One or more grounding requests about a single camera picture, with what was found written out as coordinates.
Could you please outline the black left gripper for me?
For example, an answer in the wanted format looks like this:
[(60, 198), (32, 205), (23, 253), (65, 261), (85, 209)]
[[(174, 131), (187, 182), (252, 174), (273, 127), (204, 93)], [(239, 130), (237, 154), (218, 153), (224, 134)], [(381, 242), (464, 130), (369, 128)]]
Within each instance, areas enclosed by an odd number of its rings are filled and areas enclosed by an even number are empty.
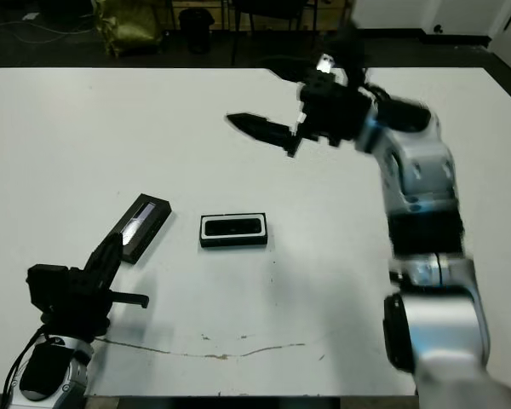
[(147, 308), (149, 296), (111, 289), (123, 257), (123, 235), (109, 233), (89, 256), (84, 269), (39, 268), (39, 310), (50, 333), (92, 340), (104, 335), (114, 303)]

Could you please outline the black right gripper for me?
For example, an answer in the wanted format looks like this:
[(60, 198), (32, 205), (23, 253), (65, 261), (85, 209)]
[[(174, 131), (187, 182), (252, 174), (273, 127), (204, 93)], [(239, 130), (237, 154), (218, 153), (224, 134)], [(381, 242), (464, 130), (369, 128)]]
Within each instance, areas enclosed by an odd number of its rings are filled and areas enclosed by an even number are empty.
[(325, 137), (338, 147), (359, 135), (370, 110), (365, 94), (365, 69), (340, 66), (329, 54), (315, 64), (307, 59), (274, 55), (260, 60), (260, 66), (285, 81), (304, 81), (298, 98), (301, 115), (296, 135), (284, 124), (251, 113), (230, 113), (227, 121), (240, 132), (266, 144), (281, 147), (289, 157), (296, 155), (301, 139), (317, 141)]

